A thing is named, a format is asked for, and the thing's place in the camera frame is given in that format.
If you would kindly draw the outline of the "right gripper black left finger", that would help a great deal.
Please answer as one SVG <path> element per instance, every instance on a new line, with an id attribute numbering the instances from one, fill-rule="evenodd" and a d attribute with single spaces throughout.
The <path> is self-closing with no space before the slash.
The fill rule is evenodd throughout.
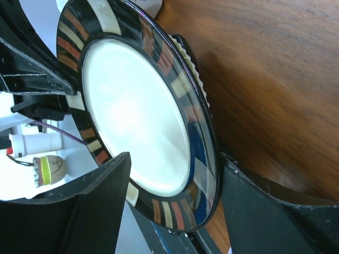
<path id="1" fill-rule="evenodd" d="M 97 169 L 32 199 L 1 202 L 1 253 L 114 253 L 131 158 Z"/>

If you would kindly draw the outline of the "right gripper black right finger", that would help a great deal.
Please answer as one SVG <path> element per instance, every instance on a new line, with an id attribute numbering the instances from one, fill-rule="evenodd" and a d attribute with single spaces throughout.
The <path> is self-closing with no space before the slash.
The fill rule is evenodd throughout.
<path id="1" fill-rule="evenodd" d="M 286 188 L 222 153 L 233 253 L 338 253 L 338 202 Z"/>

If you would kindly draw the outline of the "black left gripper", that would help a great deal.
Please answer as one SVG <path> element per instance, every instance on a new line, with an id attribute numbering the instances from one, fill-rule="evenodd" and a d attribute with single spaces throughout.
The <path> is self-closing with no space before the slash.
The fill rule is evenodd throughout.
<path id="1" fill-rule="evenodd" d="M 13 113 L 36 121 L 62 121 L 66 115 L 64 96 L 76 94 L 72 84 L 59 73 L 4 38 L 1 38 L 1 91 L 14 94 Z"/>

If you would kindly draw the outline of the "black striped rim plate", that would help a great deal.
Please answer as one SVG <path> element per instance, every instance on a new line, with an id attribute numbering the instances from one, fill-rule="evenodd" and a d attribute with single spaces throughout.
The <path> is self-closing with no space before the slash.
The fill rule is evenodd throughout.
<path id="1" fill-rule="evenodd" d="M 212 117 L 172 39 L 134 1 L 58 1 L 57 60 L 74 79 L 71 115 L 98 165 L 130 153 L 127 202 L 174 232 L 218 203 Z"/>

